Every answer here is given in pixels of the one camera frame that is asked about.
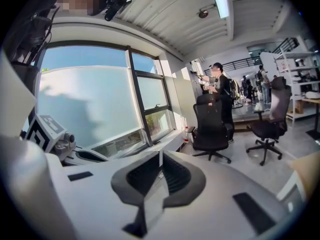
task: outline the black pants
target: black pants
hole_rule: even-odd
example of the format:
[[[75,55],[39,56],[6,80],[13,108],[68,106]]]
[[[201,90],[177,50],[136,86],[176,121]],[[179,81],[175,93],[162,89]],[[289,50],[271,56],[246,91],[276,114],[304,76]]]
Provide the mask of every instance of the black pants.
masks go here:
[[[232,131],[229,137],[229,140],[232,140],[234,138],[235,124],[232,118],[232,102],[230,100],[222,101],[221,119],[224,124],[232,125]]]

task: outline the railing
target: railing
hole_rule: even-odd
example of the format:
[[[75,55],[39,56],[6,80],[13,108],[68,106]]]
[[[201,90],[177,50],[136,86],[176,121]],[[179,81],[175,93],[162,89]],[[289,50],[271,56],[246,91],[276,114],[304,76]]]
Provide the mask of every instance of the railing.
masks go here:
[[[262,65],[262,62],[261,62],[259,56],[235,60],[235,61],[223,64],[222,66],[223,66],[223,71],[227,72],[227,71],[231,71],[231,70],[238,70],[241,68],[257,66],[257,65]],[[210,69],[204,70],[204,74],[206,76],[211,76]]]
[[[280,54],[282,48],[285,52],[291,52],[294,48],[299,45],[299,42],[296,38],[286,38],[272,53]]]

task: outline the desk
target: desk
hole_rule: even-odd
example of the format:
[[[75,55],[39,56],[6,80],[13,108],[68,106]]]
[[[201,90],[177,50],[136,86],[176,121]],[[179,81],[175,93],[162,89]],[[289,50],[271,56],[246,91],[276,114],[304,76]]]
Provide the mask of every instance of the desk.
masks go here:
[[[317,131],[318,121],[319,121],[319,104],[320,104],[320,99],[304,98],[302,101],[315,103],[315,122],[314,122],[314,129],[307,131],[306,134],[308,134],[308,135],[309,135],[310,137],[312,137],[314,140],[318,140],[318,139],[320,139],[320,132]]]

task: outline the office chair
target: office chair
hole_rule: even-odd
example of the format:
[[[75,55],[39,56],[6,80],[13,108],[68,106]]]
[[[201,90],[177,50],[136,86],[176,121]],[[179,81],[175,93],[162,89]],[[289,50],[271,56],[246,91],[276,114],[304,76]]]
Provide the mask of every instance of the office chair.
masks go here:
[[[259,121],[251,124],[249,127],[253,133],[261,138],[256,140],[255,144],[258,146],[250,147],[246,150],[247,153],[250,150],[264,149],[263,161],[260,165],[263,166],[266,161],[267,150],[271,150],[278,154],[278,159],[282,158],[282,153],[275,149],[275,142],[279,143],[278,139],[283,136],[288,130],[286,122],[286,114],[290,103],[291,88],[286,85],[286,80],[283,76],[277,77],[271,82],[271,108],[270,108],[270,120],[262,120],[262,113],[264,110],[254,111],[255,114],[259,114]]]
[[[228,164],[231,159],[217,153],[225,150],[228,144],[228,136],[232,130],[230,124],[224,125],[221,119],[222,102],[213,94],[203,94],[196,99],[193,110],[196,115],[198,128],[194,126],[188,130],[193,137],[193,149],[204,151],[193,155],[194,157],[209,155],[209,161],[212,156],[225,158]]]

